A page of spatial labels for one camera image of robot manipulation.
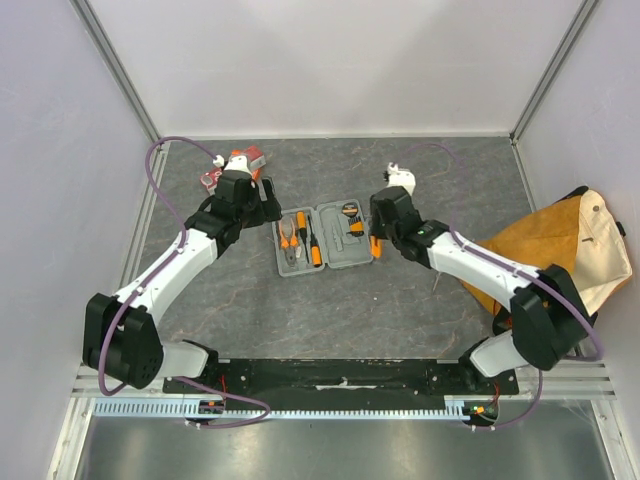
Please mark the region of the orange handled large screwdriver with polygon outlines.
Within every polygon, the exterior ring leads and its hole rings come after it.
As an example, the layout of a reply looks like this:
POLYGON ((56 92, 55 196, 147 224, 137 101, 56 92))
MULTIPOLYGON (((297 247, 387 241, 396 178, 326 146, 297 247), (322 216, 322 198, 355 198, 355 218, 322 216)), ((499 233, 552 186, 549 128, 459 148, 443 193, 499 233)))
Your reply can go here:
POLYGON ((318 243, 317 237, 316 237, 316 235, 314 233, 313 223, 312 223, 310 215, 307 216, 307 223, 308 223, 308 229, 309 229, 309 234, 310 234, 310 247, 311 247, 312 265, 315 268, 319 268, 319 267, 322 266, 323 260, 322 260, 322 255, 321 255, 321 250, 320 250, 320 247, 319 247, 319 243, 318 243))

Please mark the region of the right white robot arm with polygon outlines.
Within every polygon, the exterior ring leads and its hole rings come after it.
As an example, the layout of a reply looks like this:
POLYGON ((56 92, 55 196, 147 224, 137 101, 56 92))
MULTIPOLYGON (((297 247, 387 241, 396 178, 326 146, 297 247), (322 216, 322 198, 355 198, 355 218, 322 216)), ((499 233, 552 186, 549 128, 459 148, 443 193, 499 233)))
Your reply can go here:
POLYGON ((370 209, 374 237, 391 241, 405 259, 480 290, 510 314, 510 329, 467 351, 469 362, 457 371, 465 391, 481 393, 495 376, 526 365, 549 371, 586 337, 596 349, 591 359, 602 357, 593 322, 563 268, 540 270, 479 247, 437 220, 423 220, 405 195, 374 195, 370 209))

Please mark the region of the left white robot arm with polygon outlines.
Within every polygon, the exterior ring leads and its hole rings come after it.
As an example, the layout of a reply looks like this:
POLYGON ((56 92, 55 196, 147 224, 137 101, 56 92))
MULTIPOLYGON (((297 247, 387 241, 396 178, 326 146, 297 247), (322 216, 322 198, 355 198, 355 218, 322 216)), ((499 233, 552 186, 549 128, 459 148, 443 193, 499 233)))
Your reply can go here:
POLYGON ((215 352, 193 341, 165 343, 158 326, 183 290, 218 260, 243 230, 282 217, 270 178, 255 181, 242 172, 223 175, 215 193, 184 223, 170 247, 137 279, 114 294, 97 293, 87 303, 83 363, 105 378, 136 389, 157 378, 185 377, 201 393, 216 388, 215 352))

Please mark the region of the orange utility knife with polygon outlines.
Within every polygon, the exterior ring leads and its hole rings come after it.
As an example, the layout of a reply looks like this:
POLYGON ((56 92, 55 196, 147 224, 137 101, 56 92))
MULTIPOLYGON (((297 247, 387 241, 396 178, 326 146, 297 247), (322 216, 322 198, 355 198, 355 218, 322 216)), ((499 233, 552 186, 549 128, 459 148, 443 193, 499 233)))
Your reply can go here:
POLYGON ((383 251, 383 241, 376 237, 375 235, 371 235, 369 237, 370 240, 370 252, 374 259, 379 259, 382 256, 383 251))

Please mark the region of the grey plastic tool case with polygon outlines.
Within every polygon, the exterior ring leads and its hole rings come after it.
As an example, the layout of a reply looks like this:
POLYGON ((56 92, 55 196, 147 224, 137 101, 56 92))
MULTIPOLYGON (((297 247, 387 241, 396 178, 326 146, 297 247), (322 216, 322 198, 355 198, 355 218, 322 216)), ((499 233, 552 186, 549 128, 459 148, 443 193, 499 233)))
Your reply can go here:
POLYGON ((273 226, 273 236, 275 242, 275 253, 278 273, 283 278, 293 278, 296 276, 313 274, 320 272, 325 268, 334 270, 345 269, 360 265, 365 265, 373 261, 369 246, 369 230, 366 224, 366 218, 359 201, 355 199, 333 201, 320 204, 316 207, 297 207, 285 210, 282 218, 276 221, 273 226), (348 234, 348 218, 341 209, 347 202, 356 202, 359 206, 358 215, 364 222, 364 235, 361 237, 352 237, 348 234), (314 233, 317 237, 321 250, 323 264, 319 268, 312 265, 310 234, 307 223, 307 249, 309 260, 305 258, 305 251, 299 240, 298 263, 294 268, 287 266, 283 251, 280 249, 280 241, 278 235, 278 223, 285 216, 291 216, 296 224, 296 213, 302 210, 306 216, 311 216, 314 233))

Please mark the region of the orange pliers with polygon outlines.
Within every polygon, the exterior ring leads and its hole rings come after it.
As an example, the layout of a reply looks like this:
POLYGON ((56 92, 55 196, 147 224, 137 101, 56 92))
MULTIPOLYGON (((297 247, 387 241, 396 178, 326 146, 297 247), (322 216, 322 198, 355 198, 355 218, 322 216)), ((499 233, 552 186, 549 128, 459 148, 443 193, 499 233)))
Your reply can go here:
POLYGON ((294 268, 298 263, 298 250, 300 247, 297 228, 291 216, 283 217, 278 223, 278 235, 280 249, 288 267, 294 268))

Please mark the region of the orange handled small screwdriver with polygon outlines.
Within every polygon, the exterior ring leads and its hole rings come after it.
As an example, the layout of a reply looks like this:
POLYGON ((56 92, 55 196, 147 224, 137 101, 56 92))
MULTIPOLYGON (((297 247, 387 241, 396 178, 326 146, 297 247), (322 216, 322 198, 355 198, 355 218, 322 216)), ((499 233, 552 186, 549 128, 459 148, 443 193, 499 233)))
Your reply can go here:
POLYGON ((307 249, 307 222, 306 216, 302 210, 296 213, 297 232, 301 241, 301 245, 305 251, 305 258, 309 260, 307 249))

